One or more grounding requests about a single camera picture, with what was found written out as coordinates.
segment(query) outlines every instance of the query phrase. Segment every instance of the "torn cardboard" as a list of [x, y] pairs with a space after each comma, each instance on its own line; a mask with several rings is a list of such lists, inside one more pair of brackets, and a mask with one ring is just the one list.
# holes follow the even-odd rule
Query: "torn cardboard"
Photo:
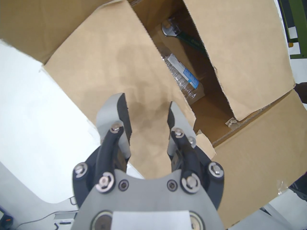
[[294, 86], [273, 0], [184, 0], [239, 121]]

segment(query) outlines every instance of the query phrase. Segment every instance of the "open cardboard box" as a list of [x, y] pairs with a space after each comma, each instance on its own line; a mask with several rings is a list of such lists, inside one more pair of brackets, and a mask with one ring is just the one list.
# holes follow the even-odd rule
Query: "open cardboard box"
[[[170, 172], [166, 119], [176, 101], [205, 134], [198, 145], [225, 169], [218, 212], [226, 228], [304, 174], [307, 112], [293, 91], [273, 0], [112, 0], [97, 8], [107, 1], [1, 0], [1, 38], [48, 61], [45, 70], [93, 123], [110, 95], [125, 92], [131, 163], [145, 178]], [[209, 57], [162, 34], [173, 14]], [[161, 42], [204, 85], [194, 113], [160, 58]]]

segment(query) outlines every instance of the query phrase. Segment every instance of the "white label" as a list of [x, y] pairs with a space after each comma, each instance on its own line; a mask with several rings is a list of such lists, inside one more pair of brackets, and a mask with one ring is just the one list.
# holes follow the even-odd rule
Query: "white label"
[[168, 61], [193, 86], [194, 89], [196, 89], [198, 87], [199, 81], [182, 63], [180, 63], [178, 61], [178, 59], [175, 57], [175, 55], [171, 54], [168, 57]]

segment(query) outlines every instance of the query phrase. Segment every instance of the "black cord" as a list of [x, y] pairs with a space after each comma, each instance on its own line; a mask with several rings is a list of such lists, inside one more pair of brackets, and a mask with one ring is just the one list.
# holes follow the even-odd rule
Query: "black cord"
[[59, 226], [57, 223], [54, 224], [56, 226], [56, 229], [55, 230], [58, 230]]
[[77, 202], [76, 202], [75, 204], [72, 203], [71, 199], [72, 199], [73, 197], [74, 197], [74, 196], [70, 197], [70, 198], [69, 198], [69, 201], [70, 201], [70, 203], [71, 203], [72, 206], [75, 206], [75, 205], [77, 205]]
[[24, 222], [24, 223], [21, 223], [19, 224], [18, 227], [16, 227], [16, 230], [21, 226], [21, 225], [25, 225], [25, 224], [29, 224], [29, 223], [34, 223], [34, 222], [37, 222], [37, 221], [40, 221], [40, 220], [43, 220], [45, 218], [48, 218], [49, 216], [53, 215], [53, 214], [56, 214], [56, 213], [76, 213], [78, 212], [78, 210], [74, 210], [74, 211], [55, 211], [55, 212], [52, 212], [50, 214], [48, 214], [47, 216], [41, 218], [41, 219], [37, 219], [37, 220], [33, 220], [33, 221], [28, 221], [28, 222]]

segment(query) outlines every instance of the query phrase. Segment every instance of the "clear plastic bottle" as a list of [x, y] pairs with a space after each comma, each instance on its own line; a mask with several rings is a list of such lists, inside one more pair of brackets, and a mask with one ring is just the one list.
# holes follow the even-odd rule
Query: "clear plastic bottle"
[[204, 97], [204, 87], [195, 76], [172, 54], [166, 46], [158, 46], [162, 60], [169, 68], [188, 104]]

